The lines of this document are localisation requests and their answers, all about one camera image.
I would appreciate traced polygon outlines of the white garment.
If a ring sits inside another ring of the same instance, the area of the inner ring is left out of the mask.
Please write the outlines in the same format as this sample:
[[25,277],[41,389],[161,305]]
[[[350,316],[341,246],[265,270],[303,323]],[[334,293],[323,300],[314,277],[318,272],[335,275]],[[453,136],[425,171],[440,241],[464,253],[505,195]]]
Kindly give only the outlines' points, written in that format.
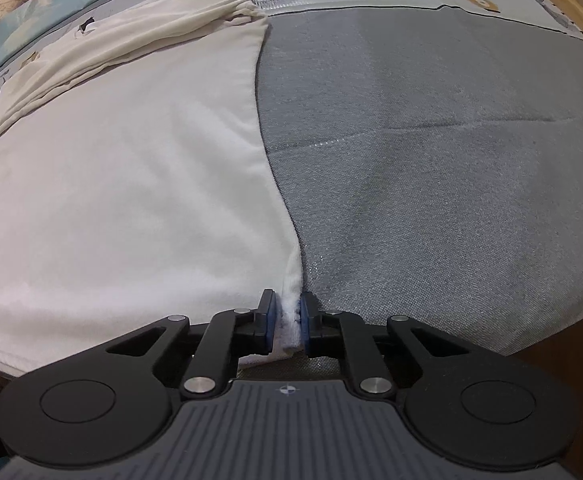
[[301,257],[260,131],[252,0],[144,0],[69,29],[0,90],[0,372],[171,314],[278,294],[300,346]]

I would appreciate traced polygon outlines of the printed deer bed sheet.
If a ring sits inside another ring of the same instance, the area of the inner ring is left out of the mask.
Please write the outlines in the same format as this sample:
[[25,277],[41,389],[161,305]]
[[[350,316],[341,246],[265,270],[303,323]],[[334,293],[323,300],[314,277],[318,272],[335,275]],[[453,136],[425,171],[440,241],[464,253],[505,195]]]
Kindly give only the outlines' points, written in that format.
[[[0,68],[89,18],[98,0]],[[583,31],[551,0],[252,0],[301,289],[513,353],[583,318]]]

